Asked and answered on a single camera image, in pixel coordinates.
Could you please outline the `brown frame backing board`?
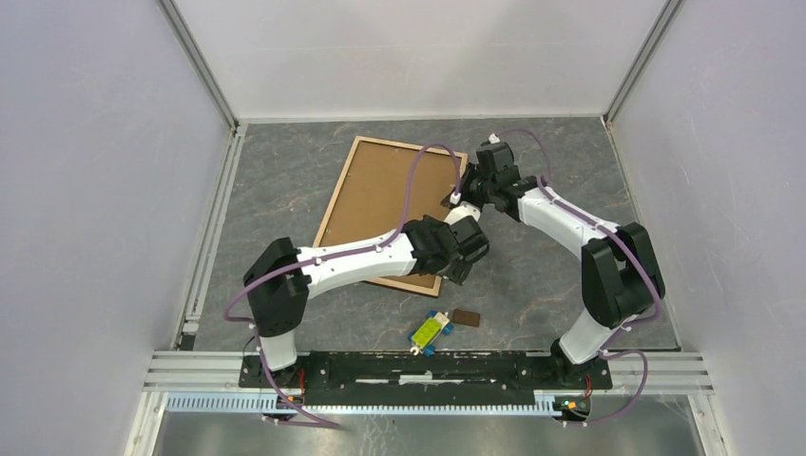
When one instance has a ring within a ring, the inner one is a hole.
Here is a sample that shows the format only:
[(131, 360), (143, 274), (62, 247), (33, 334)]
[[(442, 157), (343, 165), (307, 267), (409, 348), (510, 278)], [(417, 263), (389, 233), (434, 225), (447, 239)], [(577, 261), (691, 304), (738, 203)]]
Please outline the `brown frame backing board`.
[(465, 171), (468, 155), (458, 152), (454, 162), (447, 151), (430, 148), (417, 164), (406, 202), (407, 178), (419, 149), (415, 144), (355, 137), (313, 245), (380, 236), (400, 221), (425, 215), (444, 218), (449, 209), (441, 201)]

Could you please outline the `light wooden picture frame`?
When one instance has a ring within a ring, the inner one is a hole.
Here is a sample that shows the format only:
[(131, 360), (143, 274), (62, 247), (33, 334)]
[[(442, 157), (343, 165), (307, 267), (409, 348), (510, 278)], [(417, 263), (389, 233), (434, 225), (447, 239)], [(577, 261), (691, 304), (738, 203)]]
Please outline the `light wooden picture frame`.
[(424, 217), (444, 219), (442, 203), (460, 185), (468, 157), (439, 145), (422, 147), (358, 136), (336, 182), (313, 247), (302, 258), (339, 256), (306, 266), (311, 297), (365, 281), (437, 297), (438, 275), (411, 274), (411, 245), (400, 237), (381, 241), (400, 226)]

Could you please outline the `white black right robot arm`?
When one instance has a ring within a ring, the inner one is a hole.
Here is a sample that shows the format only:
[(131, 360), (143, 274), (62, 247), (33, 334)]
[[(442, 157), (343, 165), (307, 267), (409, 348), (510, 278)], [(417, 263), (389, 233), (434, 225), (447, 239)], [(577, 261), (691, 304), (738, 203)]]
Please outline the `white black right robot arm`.
[(618, 333), (662, 313), (665, 285), (648, 231), (597, 218), (560, 197), (543, 178), (524, 177), (506, 142), (491, 138), (476, 151), (461, 182), (462, 199), (534, 228), (580, 261), (584, 310), (550, 348), (551, 380), (572, 388)]

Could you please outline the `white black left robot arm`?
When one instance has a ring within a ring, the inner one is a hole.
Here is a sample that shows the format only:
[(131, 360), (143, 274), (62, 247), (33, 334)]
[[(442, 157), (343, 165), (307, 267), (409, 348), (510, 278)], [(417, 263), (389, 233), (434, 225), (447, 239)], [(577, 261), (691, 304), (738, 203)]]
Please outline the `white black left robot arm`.
[(281, 388), (297, 379), (295, 330), (310, 299), (387, 276), (441, 276), (461, 285), (488, 251), (488, 237), (473, 215), (451, 221), (425, 216), (379, 237), (327, 247), (274, 240), (243, 277), (262, 374)]

